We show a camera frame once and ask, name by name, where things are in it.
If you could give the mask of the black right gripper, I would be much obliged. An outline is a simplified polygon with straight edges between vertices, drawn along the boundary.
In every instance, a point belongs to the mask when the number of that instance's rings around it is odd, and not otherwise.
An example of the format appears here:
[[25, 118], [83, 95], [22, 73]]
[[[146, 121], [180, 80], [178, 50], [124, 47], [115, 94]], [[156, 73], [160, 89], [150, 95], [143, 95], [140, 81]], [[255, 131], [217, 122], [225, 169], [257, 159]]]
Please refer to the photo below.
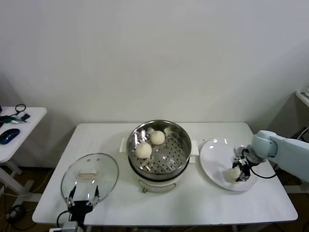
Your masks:
[[244, 156], [233, 159], [232, 168], [236, 168], [238, 166], [240, 174], [236, 179], [236, 182], [246, 182], [251, 176], [251, 171], [247, 159]]

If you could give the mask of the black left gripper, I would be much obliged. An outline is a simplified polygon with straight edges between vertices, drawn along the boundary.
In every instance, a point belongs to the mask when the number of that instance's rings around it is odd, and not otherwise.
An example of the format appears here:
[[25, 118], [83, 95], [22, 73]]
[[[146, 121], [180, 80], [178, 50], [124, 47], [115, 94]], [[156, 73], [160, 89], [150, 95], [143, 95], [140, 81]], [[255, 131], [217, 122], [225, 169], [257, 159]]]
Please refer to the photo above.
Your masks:
[[75, 221], [79, 224], [84, 223], [86, 214], [92, 212], [93, 206], [100, 201], [99, 188], [96, 186], [94, 197], [89, 201], [74, 201], [73, 197], [76, 191], [76, 186], [70, 191], [69, 196], [65, 198], [70, 213], [69, 221]]

